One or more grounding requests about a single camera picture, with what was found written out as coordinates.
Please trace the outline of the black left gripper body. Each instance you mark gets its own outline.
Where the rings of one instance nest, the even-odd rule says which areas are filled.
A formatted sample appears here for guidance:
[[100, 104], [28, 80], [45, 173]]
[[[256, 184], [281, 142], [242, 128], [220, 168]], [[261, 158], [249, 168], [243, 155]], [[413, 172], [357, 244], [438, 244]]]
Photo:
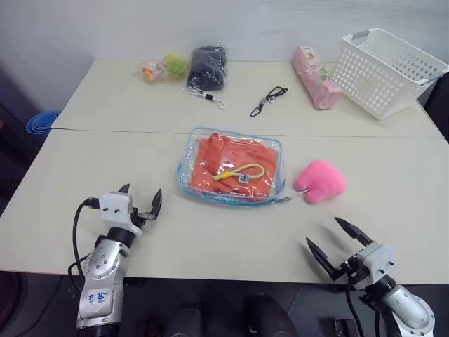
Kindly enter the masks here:
[[130, 219], [134, 226], [142, 228], [147, 221], [156, 220], [156, 215], [152, 212], [141, 213], [138, 211], [138, 208], [133, 207], [133, 210], [130, 214]]

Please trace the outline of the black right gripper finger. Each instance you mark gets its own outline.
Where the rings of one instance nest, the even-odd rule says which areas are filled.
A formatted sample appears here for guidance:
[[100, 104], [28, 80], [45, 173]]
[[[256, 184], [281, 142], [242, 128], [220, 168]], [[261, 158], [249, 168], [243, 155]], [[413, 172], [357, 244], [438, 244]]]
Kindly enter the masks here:
[[342, 271], [335, 268], [329, 261], [327, 255], [308, 237], [306, 238], [307, 245], [320, 266], [328, 273], [332, 280], [336, 280], [342, 276]]
[[364, 247], [373, 243], [373, 240], [364, 233], [359, 227], [349, 223], [348, 221], [334, 217], [338, 225], [352, 238], [360, 242]]

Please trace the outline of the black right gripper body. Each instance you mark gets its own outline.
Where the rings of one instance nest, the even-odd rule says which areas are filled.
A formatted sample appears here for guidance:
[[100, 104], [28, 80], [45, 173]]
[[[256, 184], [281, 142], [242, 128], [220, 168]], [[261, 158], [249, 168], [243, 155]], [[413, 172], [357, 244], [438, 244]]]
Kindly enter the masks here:
[[364, 265], [364, 250], [350, 256], [338, 267], [339, 276], [344, 277], [350, 288], [366, 288], [369, 286], [369, 271]]

